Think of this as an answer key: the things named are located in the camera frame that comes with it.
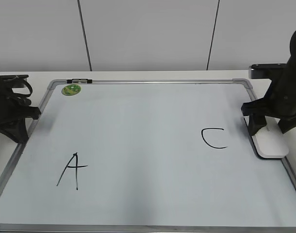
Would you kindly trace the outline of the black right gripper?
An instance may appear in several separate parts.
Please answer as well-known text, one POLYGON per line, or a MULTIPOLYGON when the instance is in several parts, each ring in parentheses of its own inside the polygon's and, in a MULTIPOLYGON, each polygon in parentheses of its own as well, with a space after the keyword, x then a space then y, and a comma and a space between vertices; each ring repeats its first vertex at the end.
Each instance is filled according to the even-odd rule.
POLYGON ((243 103, 241 110, 244 116, 249 115, 249 135, 267 125, 265 116, 279 118, 282 133, 296 127, 296 31, 290 40, 290 58, 282 75, 271 83, 263 98, 243 103))

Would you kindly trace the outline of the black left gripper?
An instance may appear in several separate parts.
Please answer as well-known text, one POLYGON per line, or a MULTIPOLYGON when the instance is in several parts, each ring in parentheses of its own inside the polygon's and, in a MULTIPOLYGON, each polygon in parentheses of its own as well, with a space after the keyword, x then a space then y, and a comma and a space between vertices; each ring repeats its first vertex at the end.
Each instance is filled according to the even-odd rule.
POLYGON ((39 119, 41 111, 26 106, 26 95, 13 89, 0 77, 0 133, 16 143, 26 143, 29 136, 25 119, 39 119))

